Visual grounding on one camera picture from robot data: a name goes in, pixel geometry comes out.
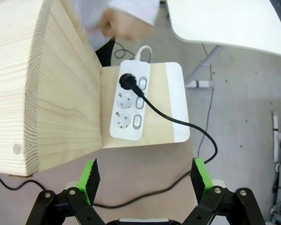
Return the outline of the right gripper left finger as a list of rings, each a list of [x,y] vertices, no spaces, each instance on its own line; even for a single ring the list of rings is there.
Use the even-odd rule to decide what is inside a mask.
[[[67,217],[75,217],[80,225],[104,225],[93,208],[100,182],[97,160],[90,160],[75,187],[56,194],[51,190],[39,193],[27,219],[27,225],[61,225]]]

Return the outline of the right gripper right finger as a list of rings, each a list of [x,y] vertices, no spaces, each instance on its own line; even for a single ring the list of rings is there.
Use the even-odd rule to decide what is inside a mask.
[[[216,216],[225,217],[230,225],[265,224],[251,189],[242,187],[231,192],[214,185],[201,158],[192,160],[190,178],[198,205],[182,224],[209,225]]]

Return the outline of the person's left hand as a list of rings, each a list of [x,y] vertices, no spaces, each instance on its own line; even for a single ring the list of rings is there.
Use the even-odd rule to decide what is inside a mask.
[[[139,41],[148,36],[153,26],[126,12],[107,8],[96,27],[103,35],[129,41]]]

